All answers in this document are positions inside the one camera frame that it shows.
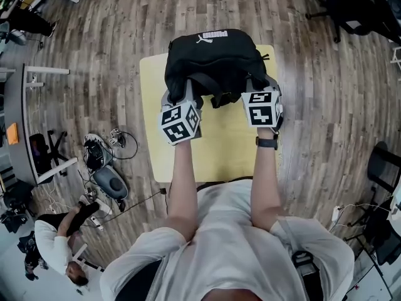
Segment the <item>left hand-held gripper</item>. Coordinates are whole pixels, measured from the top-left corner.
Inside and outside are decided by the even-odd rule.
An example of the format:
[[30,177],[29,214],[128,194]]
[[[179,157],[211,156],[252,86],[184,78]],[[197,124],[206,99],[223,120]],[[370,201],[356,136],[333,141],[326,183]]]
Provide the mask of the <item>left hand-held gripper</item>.
[[170,99],[169,91],[164,93],[161,101],[160,131],[170,145],[202,137],[203,104],[202,97],[195,94],[190,79],[185,83],[184,96],[176,104]]

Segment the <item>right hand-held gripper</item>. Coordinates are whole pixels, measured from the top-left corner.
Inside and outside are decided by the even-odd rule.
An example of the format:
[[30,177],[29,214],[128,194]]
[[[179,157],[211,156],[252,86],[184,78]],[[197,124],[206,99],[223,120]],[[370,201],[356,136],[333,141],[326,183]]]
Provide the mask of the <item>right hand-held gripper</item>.
[[273,133],[279,134],[284,120],[282,93],[277,81],[269,75],[265,76],[264,83],[265,86],[257,90],[256,79],[250,75],[246,78],[246,89],[241,93],[241,99],[248,125],[269,128]]

